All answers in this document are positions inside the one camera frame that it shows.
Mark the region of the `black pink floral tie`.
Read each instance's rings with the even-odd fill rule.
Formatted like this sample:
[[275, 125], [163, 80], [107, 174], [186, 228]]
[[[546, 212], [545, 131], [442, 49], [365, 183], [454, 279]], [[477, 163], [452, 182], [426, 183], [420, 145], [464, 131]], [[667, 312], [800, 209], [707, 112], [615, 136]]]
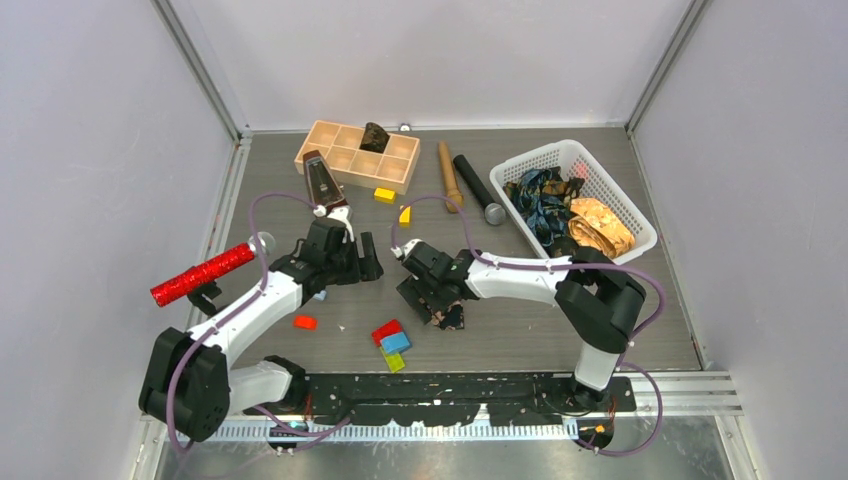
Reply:
[[465, 316], [462, 302], [455, 301], [442, 310], [433, 309], [429, 323], [440, 330], [463, 330]]

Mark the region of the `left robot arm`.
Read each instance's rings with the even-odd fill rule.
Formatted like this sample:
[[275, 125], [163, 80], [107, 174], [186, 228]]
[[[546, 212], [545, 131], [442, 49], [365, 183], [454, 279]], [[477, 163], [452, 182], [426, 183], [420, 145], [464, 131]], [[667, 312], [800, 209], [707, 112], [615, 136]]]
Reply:
[[156, 338], [140, 410], [195, 442], [208, 439], [236, 412], [269, 405], [284, 414], [298, 412], [309, 390], [303, 367], [279, 355], [244, 368], [236, 368], [236, 360], [321, 291], [382, 274], [371, 233], [355, 240], [341, 220], [314, 220], [297, 250], [272, 262], [249, 292], [188, 331], [170, 327]]

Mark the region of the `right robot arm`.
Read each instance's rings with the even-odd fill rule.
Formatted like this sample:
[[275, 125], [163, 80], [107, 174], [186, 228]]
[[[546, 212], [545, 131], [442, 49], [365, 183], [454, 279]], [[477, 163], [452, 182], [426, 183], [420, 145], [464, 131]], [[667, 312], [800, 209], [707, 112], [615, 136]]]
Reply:
[[572, 400], [591, 411], [610, 398], [612, 375], [629, 345], [646, 291], [599, 250], [580, 247], [572, 256], [554, 259], [499, 257], [469, 249], [450, 256], [414, 239], [392, 252], [409, 274], [397, 290], [421, 316], [490, 298], [559, 308], [582, 341], [570, 385]]

